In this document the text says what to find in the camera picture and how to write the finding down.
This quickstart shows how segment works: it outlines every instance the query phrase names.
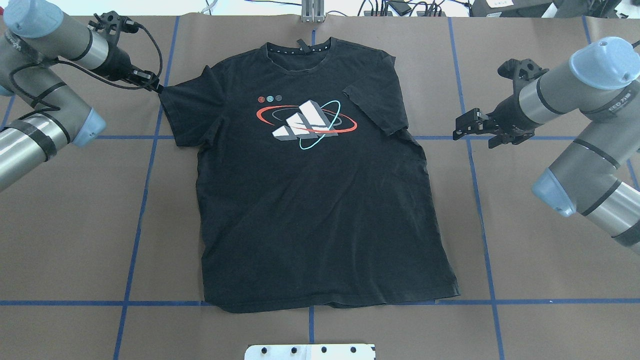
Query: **black cable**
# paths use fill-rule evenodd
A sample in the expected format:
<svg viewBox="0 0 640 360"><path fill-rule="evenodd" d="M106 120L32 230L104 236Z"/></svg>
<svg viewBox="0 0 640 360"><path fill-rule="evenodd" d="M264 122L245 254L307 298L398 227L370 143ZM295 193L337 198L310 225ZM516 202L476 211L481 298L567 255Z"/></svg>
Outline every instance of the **black cable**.
<svg viewBox="0 0 640 360"><path fill-rule="evenodd" d="M438 12L438 16L442 16L442 6L441 6L441 5L442 5L442 4L444 4L444 2L445 2L445 1L446 1L446 0L442 0L442 1L440 2L440 4L438 4L438 5L437 5L437 7L436 7L436 11Z"/></svg>
<svg viewBox="0 0 640 360"><path fill-rule="evenodd" d="M460 5L464 5L467 8L471 7L471 4L469 2L463 3L462 1L458 1L458 0L448 0L448 1L453 1L454 3L458 3Z"/></svg>
<svg viewBox="0 0 640 360"><path fill-rule="evenodd" d="M38 97L36 97L35 95L31 95L27 92L27 90L23 89L20 85L18 85L18 82L16 82L15 80L15 75L17 73L19 73L20 71L24 70L24 69L28 69L30 67L36 67L38 66L38 63L29 63L27 65L23 65L20 67L17 67L15 69L13 69L10 73L9 73L9 81L11 81L11 85L13 85L14 88L16 88L16 90L18 90L19 92L23 93L26 97L28 97L31 100L34 100L36 103L33 105L34 107L39 103L39 104L43 104L44 106L48 106L48 108L46 109L41 109L39 111L58 111L60 110L59 107L50 104L42 99L38 99Z"/></svg>
<svg viewBox="0 0 640 360"><path fill-rule="evenodd" d="M251 1L252 3L276 3L276 4L284 4L284 5L302 6L302 4L287 3L285 1L274 1L274 0L245 0L245 1Z"/></svg>
<svg viewBox="0 0 640 360"><path fill-rule="evenodd" d="M413 8L411 9L411 12L409 13L409 16L413 15L413 11L414 11L414 10L415 10L415 8L417 8L417 7L418 7L418 5L420 5L420 4L423 4L423 5L424 5L424 11L425 11L425 12L427 11L427 9L429 8L429 4L427 4L427 2L426 2L426 1L419 1L419 2L417 2L417 3L413 6Z"/></svg>
<svg viewBox="0 0 640 360"><path fill-rule="evenodd" d="M149 30L148 30L147 28L145 28L145 27L144 27L144 25L142 25L142 24L138 24L138 27L139 27L140 29L142 29L144 32L146 32L146 33L147 33L147 36L149 36L149 39L151 39L151 42L153 42L153 43L154 43L154 46L156 47L156 51L158 52L158 58L159 58L159 61L160 61L160 66L159 66L159 70L158 70L157 75L156 75L155 77L153 77L153 76L152 76L152 77L151 77L151 78L150 78L150 79L149 79L145 84L143 84L143 85L140 85L140 86L122 86L122 85L118 85L118 84L116 84L116 83L112 83L112 82L110 82L110 81L107 81L107 80L105 80L105 79L103 79L103 78L101 78L101 77L99 77L99 76L97 76L97 75L93 74L92 72L89 72L89 71L85 70L84 68L82 68L82 67L80 67L80 66L78 66L78 65L76 65L76 64L74 64L74 63L71 63L71 62L69 62L69 61L55 60L54 62L55 62L55 63L59 63L59 64L63 64L63 65L69 65L69 66L75 67L76 69L78 69L78 70L80 70L80 71L84 72L85 74L87 74L87 75L91 76L92 78L97 79L97 80L99 80L99 81L101 81L101 82L103 82L103 83L105 83L105 84L107 84L107 85L111 85L111 86L116 87L116 88L119 88L119 89L124 89L124 90L139 90L139 89L142 89L142 88L146 88L147 86L151 85L155 80L157 80L157 79L159 79L159 78L160 78L160 75L162 74L162 70L163 70L163 59L162 59L162 52L160 51L160 47L158 46L158 43L156 42L156 40L154 39L154 37L151 35L151 33L149 32Z"/></svg>
<svg viewBox="0 0 640 360"><path fill-rule="evenodd" d="M360 12L362 11L362 8L364 7L364 3L366 3L367 0L362 0L362 4L360 4L360 8L358 9L358 15L356 16L360 16Z"/></svg>
<svg viewBox="0 0 640 360"><path fill-rule="evenodd" d="M330 14L330 13L339 13L339 14L340 14L340 15L342 15L342 16L349 16L349 15L346 15L345 13L343 13L343 12L339 12L338 10L331 10L330 12L326 12L326 13L327 13L327 14Z"/></svg>
<svg viewBox="0 0 640 360"><path fill-rule="evenodd" d="M422 14L422 16L431 16L432 13L434 13L436 10L436 3L435 1L433 1L431 4L429 4L429 8L427 9L427 11L424 12L424 14Z"/></svg>

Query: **metal bracket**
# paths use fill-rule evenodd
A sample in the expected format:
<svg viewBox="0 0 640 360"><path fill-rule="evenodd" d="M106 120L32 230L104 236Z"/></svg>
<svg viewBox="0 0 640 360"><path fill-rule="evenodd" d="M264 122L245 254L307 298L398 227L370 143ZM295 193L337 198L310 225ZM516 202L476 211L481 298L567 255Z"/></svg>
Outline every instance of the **metal bracket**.
<svg viewBox="0 0 640 360"><path fill-rule="evenodd" d="M324 22L324 0L302 0L302 22Z"/></svg>

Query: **neckline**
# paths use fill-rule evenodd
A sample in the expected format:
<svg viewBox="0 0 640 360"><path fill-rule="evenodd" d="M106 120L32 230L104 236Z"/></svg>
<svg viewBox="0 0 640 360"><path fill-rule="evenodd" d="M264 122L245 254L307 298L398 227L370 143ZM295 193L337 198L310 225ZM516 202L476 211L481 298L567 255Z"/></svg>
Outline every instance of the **neckline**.
<svg viewBox="0 0 640 360"><path fill-rule="evenodd" d="M322 67L324 67L327 63L329 63L331 60L331 57L333 56L333 53L335 52L336 45L337 45L337 39L330 37L327 41L323 42L322 44L309 46L312 52L326 51L326 56L315 66L309 69L300 69L300 70L287 70L283 68L282 66L275 63L273 59L269 57L269 52L275 52L275 53L281 53L281 54L282 53L293 54L295 56L306 56L304 55L304 51L302 50L301 47L284 47L284 46L272 44L271 42L267 42L262 47L260 47L260 52L262 53L262 56L264 57L264 59L269 63L269 65L274 69L276 69L277 71L287 75L300 76L300 75L312 74L318 71L319 69L321 69Z"/></svg>

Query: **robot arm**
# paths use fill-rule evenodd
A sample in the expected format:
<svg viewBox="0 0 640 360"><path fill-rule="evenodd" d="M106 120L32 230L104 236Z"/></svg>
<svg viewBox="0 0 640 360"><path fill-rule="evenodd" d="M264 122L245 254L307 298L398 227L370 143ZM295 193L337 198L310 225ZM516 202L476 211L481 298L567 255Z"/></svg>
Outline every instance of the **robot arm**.
<svg viewBox="0 0 640 360"><path fill-rule="evenodd" d="M4 10L8 30L0 38L0 95L16 94L34 111L0 132L0 192L66 144L84 146L106 126L49 68L67 63L59 56L111 81L136 85L130 89L162 90L157 75L131 65L116 46L122 31L144 27L115 12L96 18L84 26L45 0L12 0Z"/></svg>
<svg viewBox="0 0 640 360"><path fill-rule="evenodd" d="M514 94L487 115L458 117L454 140L491 133L489 148L522 143L534 129L579 109L590 125L534 184L536 196L563 216L580 213L640 254L640 192L614 176L640 149L640 56L621 38L607 37L549 71L511 59L498 73Z"/></svg>

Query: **light blue joint cap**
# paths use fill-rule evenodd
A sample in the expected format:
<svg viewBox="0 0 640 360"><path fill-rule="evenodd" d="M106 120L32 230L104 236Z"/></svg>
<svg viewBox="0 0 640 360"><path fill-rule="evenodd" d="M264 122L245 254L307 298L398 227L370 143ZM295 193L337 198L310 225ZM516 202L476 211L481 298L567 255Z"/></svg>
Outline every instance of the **light blue joint cap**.
<svg viewBox="0 0 640 360"><path fill-rule="evenodd" d="M575 205L553 172L547 168L531 187L533 194L560 215L569 217L576 212Z"/></svg>
<svg viewBox="0 0 640 360"><path fill-rule="evenodd" d="M5 89L2 85L0 85L0 95L2 95L2 96L13 96L13 92L11 90Z"/></svg>
<svg viewBox="0 0 640 360"><path fill-rule="evenodd" d="M576 78L593 88L615 90L640 75L640 54L624 39L605 37L571 55L569 68Z"/></svg>
<svg viewBox="0 0 640 360"><path fill-rule="evenodd" d="M83 147L95 139L100 133L107 127L107 123L104 119L98 115L95 109L91 108L89 116L86 117L84 125L76 135L73 144L78 147Z"/></svg>
<svg viewBox="0 0 640 360"><path fill-rule="evenodd" d="M41 38L56 31L64 13L45 0L10 0L4 10L4 23L23 38Z"/></svg>

